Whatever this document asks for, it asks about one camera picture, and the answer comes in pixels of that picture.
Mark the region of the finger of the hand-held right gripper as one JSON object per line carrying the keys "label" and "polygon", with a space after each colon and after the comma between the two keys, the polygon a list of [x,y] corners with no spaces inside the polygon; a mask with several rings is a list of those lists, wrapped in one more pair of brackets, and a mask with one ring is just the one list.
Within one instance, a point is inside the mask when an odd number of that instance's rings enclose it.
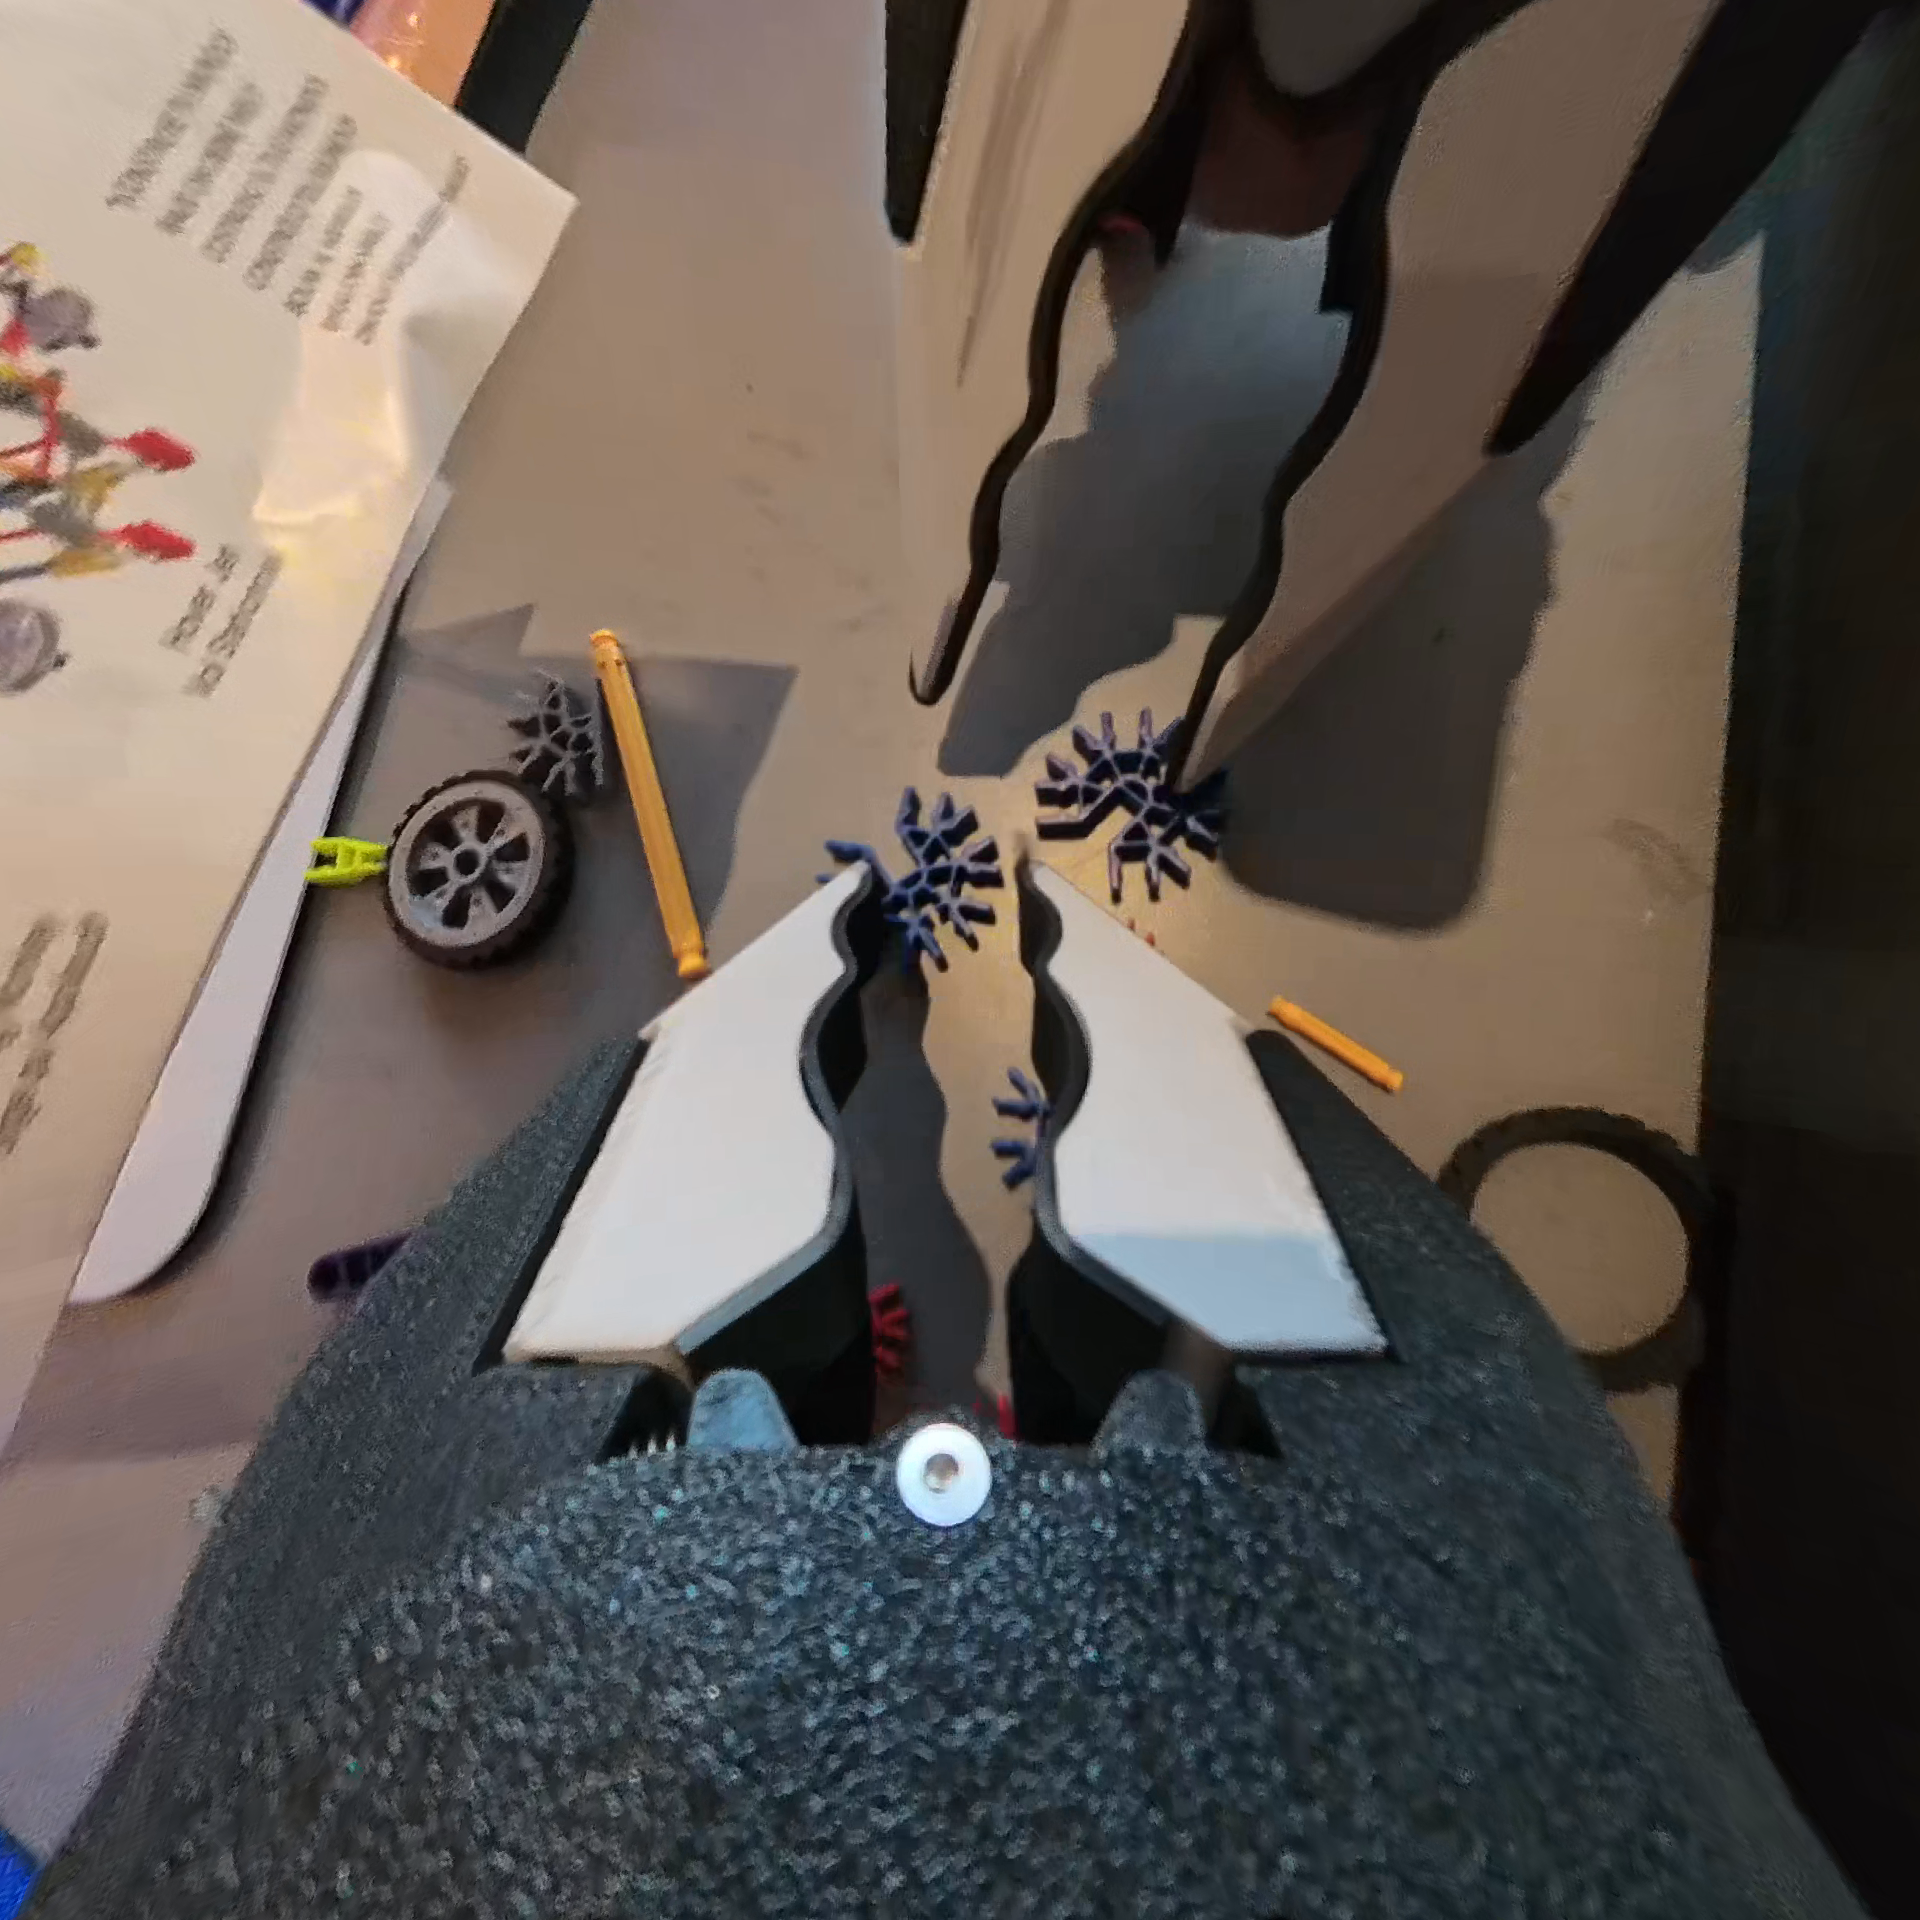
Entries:
{"label": "finger of the hand-held right gripper", "polygon": [[897,2],[898,611],[923,708],[980,625],[1081,255],[1190,125],[1194,72],[1194,2]]}
{"label": "finger of the hand-held right gripper", "polygon": [[1491,438],[1715,2],[1433,2],[1336,219],[1350,329],[1203,654],[1175,783],[1219,773],[1405,582]]}

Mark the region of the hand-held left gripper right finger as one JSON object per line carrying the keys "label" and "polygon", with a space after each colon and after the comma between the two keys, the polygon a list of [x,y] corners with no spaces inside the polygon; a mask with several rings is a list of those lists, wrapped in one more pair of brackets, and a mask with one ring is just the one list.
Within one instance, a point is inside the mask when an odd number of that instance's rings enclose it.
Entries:
{"label": "hand-held left gripper right finger", "polygon": [[1240,1367],[1389,1360],[1253,1024],[1047,864],[1021,864],[1018,903],[1039,1080],[1018,1434],[1085,1445],[1146,1372],[1190,1380],[1214,1430]]}

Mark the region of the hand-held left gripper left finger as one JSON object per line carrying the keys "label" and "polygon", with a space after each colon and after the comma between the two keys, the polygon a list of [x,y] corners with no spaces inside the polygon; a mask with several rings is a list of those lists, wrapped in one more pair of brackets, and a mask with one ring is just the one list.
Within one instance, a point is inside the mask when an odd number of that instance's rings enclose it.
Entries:
{"label": "hand-held left gripper left finger", "polygon": [[517,1366],[685,1357],[847,1235],[826,1024],[857,1010],[847,865],[640,1033],[640,1060],[502,1342]]}

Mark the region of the short yellow rod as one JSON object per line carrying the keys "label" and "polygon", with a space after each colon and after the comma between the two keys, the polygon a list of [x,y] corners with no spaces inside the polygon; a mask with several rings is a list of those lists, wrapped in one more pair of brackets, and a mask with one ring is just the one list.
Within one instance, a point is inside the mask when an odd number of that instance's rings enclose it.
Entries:
{"label": "short yellow rod", "polygon": [[1389,1059],[1380,1059],[1379,1052],[1363,1049],[1362,1041],[1355,1041],[1350,1033],[1344,1033],[1340,1029],[1335,1029],[1332,1020],[1310,1014],[1308,1009],[1300,1009],[1297,1001],[1288,996],[1274,996],[1268,1005],[1268,1019],[1282,1029],[1282,1033],[1290,1033],[1294,1041],[1319,1052],[1323,1059],[1332,1059],[1335,1064],[1346,1068],[1350,1074],[1356,1074],[1362,1080],[1368,1080],[1379,1092],[1389,1094],[1401,1094],[1405,1088],[1405,1071],[1397,1064],[1392,1064]]}

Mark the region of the long yellow rod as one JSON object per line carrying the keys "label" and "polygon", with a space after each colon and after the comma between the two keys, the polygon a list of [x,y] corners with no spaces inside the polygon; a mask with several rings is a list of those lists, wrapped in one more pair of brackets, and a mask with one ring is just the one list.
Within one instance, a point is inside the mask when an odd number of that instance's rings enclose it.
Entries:
{"label": "long yellow rod", "polygon": [[643,860],[649,869],[661,927],[677,982],[709,976],[709,940],[691,895],[679,838],[668,809],[661,766],[643,720],[636,677],[612,630],[594,630],[590,656],[612,724],[616,759],[634,806]]}

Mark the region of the black wheel with grey hub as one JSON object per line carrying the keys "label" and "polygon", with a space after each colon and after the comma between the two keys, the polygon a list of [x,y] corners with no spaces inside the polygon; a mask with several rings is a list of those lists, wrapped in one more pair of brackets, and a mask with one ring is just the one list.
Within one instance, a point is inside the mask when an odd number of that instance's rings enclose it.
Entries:
{"label": "black wheel with grey hub", "polygon": [[577,872],[568,812],[513,773],[462,773],[396,821],[380,875],[405,950],[449,973],[532,955],[564,919]]}

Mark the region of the grey fan connector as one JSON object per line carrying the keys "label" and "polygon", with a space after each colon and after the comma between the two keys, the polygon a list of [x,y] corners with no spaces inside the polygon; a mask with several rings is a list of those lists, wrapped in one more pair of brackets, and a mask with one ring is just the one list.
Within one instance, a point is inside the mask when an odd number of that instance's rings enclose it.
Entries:
{"label": "grey fan connector", "polygon": [[508,713],[508,773],[564,801],[594,801],[605,786],[599,693],[535,674]]}

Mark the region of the toy instruction booklet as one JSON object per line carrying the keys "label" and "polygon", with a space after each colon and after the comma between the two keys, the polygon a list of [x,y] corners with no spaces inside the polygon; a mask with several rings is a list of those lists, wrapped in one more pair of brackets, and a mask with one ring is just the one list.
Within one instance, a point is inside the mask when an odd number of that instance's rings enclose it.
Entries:
{"label": "toy instruction booklet", "polygon": [[407,527],[337,708],[280,809],[165,1059],[66,1291],[72,1307],[110,1305],[152,1285],[217,1196],[299,923],[310,850],[331,824],[396,607],[449,498],[450,485],[438,474]]}

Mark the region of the orange toy set box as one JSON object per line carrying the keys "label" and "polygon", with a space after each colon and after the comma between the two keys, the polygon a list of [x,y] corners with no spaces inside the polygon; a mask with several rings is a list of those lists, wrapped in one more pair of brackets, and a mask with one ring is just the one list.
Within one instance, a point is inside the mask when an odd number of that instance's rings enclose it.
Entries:
{"label": "orange toy set box", "polygon": [[310,11],[523,156],[594,2],[310,2]]}

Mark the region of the toy model picture sheet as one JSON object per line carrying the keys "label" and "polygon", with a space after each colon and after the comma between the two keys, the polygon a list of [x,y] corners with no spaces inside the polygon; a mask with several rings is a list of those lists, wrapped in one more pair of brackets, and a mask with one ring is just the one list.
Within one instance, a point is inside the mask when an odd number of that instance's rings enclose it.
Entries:
{"label": "toy model picture sheet", "polygon": [[310,2],[2,2],[2,1431],[568,209]]}

